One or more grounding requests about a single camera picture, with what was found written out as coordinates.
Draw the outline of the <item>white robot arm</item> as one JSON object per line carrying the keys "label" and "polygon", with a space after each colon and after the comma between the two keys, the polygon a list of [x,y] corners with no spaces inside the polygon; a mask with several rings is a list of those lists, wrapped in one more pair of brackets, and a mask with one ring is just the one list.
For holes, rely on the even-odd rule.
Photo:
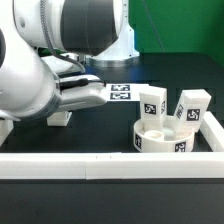
{"label": "white robot arm", "polygon": [[103,53],[122,22],[123,0],[0,0],[0,118],[105,104],[105,83],[64,54]]}

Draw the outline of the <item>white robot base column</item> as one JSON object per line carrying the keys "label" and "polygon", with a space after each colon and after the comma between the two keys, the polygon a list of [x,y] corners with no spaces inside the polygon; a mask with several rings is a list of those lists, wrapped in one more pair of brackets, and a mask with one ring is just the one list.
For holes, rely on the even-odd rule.
{"label": "white robot base column", "polygon": [[129,0],[114,0],[118,39],[98,56],[88,56],[87,63],[98,67],[123,67],[139,59],[135,49],[134,30],[129,25]]}

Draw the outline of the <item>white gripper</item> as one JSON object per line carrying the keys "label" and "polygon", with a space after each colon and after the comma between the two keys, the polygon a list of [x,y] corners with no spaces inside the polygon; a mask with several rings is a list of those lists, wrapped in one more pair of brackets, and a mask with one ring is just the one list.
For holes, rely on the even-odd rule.
{"label": "white gripper", "polygon": [[106,83],[91,74],[60,79],[61,102],[58,112],[74,111],[107,103]]}

